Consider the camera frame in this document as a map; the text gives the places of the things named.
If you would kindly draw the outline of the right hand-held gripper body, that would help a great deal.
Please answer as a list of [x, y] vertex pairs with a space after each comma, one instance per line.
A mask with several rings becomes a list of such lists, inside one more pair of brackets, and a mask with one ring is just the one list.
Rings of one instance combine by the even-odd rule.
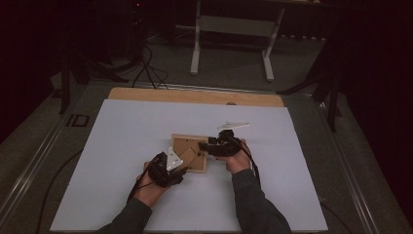
[[235, 137], [234, 130], [247, 127], [248, 123], [226, 122], [217, 128], [218, 137], [216, 144], [208, 143], [210, 155], [218, 157], [234, 156], [241, 149], [241, 140]]

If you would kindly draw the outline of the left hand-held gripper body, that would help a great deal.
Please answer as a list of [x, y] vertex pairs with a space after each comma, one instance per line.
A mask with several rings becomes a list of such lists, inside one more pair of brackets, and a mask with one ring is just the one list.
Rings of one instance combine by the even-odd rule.
[[157, 154], [148, 166], [148, 175], [150, 178], [161, 187], [171, 187], [176, 183], [176, 176], [184, 161], [170, 147], [168, 152]]

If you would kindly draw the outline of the wooden picture frame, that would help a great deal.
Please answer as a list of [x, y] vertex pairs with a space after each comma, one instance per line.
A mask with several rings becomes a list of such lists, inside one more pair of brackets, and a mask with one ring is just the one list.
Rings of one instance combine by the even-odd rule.
[[200, 148], [200, 143], [207, 143], [206, 136], [171, 135], [174, 153], [183, 161], [177, 169], [186, 169], [188, 173], [204, 174], [207, 171], [207, 154]]

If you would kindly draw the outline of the person's right hand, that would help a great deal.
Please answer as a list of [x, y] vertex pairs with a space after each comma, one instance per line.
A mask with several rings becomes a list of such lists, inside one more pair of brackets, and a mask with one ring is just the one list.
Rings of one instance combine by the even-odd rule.
[[247, 152], [246, 142], [242, 140], [243, 149], [240, 150], [237, 154], [230, 157], [215, 157], [216, 160], [222, 161], [226, 164], [226, 169], [232, 175], [243, 171], [249, 170], [251, 168], [250, 159]]

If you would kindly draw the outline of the person's left hand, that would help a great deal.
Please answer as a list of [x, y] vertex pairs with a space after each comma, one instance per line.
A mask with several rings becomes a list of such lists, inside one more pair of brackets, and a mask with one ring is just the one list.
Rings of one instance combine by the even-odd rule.
[[168, 188], [161, 187], [153, 182], [150, 176], [146, 173], [148, 166], [149, 163], [145, 162], [143, 173], [136, 178], [137, 189], [133, 193], [133, 198], [139, 200], [149, 208], [153, 208]]

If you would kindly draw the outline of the black metal stand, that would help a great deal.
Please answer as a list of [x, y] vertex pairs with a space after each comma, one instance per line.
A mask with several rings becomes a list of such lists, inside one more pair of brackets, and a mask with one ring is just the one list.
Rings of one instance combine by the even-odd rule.
[[97, 60], [97, 54], [106, 51], [102, 39], [93, 39], [92, 35], [67, 32], [59, 39], [61, 88], [60, 114], [63, 114], [70, 104], [70, 74], [73, 74], [79, 84], [88, 84], [90, 77], [87, 68], [96, 71], [106, 79], [115, 82], [126, 82], [118, 73], [132, 68], [136, 64], [133, 57], [126, 64], [115, 67], [104, 67]]
[[291, 95], [306, 87], [316, 84], [311, 94], [314, 102], [324, 102], [328, 97], [327, 124], [335, 133], [335, 116], [338, 110], [338, 89], [341, 81], [342, 64], [340, 62], [340, 41], [338, 34], [333, 32], [325, 40], [319, 55], [313, 63], [306, 79], [286, 90], [277, 91], [278, 95]]

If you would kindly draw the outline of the black rectangular floor bracket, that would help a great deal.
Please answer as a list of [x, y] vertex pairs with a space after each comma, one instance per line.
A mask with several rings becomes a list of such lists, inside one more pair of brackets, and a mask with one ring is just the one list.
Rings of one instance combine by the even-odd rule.
[[66, 127], [87, 127], [89, 122], [89, 115], [71, 114], [66, 122]]

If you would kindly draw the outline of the white metal desk frame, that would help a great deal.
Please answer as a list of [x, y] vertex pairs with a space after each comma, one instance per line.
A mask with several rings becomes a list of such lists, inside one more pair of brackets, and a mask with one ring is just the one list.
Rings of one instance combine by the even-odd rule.
[[195, 42], [190, 67], [190, 74], [197, 75], [199, 72], [200, 53], [201, 53], [201, 32], [230, 33], [249, 36], [262, 36], [269, 39], [269, 44], [262, 51], [266, 79], [268, 82], [275, 81], [275, 75], [270, 60], [278, 32], [280, 30], [285, 8], [280, 8], [274, 21], [256, 19], [237, 19], [219, 16], [203, 15], [201, 13], [202, 2], [197, 0], [196, 19], [195, 19]]

